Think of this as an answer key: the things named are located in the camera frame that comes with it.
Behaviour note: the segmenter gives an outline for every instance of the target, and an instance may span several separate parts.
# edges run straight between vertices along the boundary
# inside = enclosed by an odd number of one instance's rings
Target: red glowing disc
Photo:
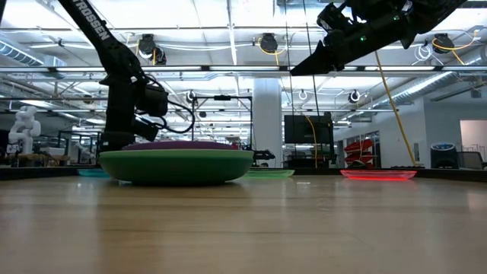
[[[413,178],[414,170],[341,170],[343,176],[356,180],[408,180]]]

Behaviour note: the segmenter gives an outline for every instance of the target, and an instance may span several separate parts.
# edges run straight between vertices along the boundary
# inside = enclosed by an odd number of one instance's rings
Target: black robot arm
[[[107,77],[100,84],[109,86],[107,124],[101,151],[120,150],[135,141],[134,134],[154,141],[166,127],[136,117],[137,110],[150,116],[167,113],[167,92],[147,76],[135,54],[108,30],[105,21],[86,0],[59,0],[96,49]]]
[[[339,7],[328,4],[317,20],[328,34],[291,74],[340,71],[345,64],[397,40],[408,49],[417,34],[432,30],[464,2],[466,0],[348,0]],[[352,18],[343,15],[346,7],[351,8]]]

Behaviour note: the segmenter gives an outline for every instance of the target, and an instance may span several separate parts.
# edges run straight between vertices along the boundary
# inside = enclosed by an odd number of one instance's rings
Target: purple disc
[[[217,142],[149,142],[143,144],[127,145],[122,150],[149,150],[149,149],[233,149],[231,145]]]

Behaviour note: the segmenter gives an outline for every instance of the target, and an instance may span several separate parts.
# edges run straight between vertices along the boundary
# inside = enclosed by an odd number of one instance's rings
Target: green bowl
[[[99,162],[111,177],[134,183],[218,183],[242,177],[252,166],[253,151],[108,151]]]

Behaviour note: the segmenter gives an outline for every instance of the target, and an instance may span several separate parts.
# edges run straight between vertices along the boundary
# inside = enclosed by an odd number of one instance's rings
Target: column
[[[256,150],[270,150],[275,160],[269,167],[282,167],[281,85],[277,78],[253,80],[253,144]]]

